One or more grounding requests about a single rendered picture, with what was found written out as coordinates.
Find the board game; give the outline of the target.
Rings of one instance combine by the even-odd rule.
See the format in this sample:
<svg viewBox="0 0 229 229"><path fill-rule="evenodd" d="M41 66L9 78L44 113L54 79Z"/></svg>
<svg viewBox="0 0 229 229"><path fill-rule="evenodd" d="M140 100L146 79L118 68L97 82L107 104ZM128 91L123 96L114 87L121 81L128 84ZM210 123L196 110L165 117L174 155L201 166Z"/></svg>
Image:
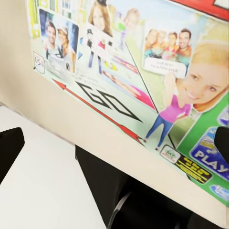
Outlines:
<svg viewBox="0 0 229 229"><path fill-rule="evenodd" d="M229 0L26 0L36 72L229 208Z"/></svg>

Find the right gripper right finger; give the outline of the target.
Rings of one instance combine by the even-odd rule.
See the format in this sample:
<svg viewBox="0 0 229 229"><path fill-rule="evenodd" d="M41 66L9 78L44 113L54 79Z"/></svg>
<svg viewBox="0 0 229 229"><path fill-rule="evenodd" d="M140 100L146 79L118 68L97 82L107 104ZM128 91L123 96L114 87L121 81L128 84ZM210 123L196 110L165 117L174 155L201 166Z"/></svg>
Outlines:
<svg viewBox="0 0 229 229"><path fill-rule="evenodd" d="M214 145L218 151L222 154L224 159L229 165L229 129L225 127L218 127L215 138Z"/></svg>

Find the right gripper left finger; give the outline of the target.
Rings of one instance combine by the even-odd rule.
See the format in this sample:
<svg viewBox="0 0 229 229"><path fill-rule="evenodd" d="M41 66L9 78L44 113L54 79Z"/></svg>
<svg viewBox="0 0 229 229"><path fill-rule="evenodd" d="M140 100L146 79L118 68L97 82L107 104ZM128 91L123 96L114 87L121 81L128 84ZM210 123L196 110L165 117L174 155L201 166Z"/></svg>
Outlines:
<svg viewBox="0 0 229 229"><path fill-rule="evenodd" d="M21 127L0 132L0 184L25 145Z"/></svg>

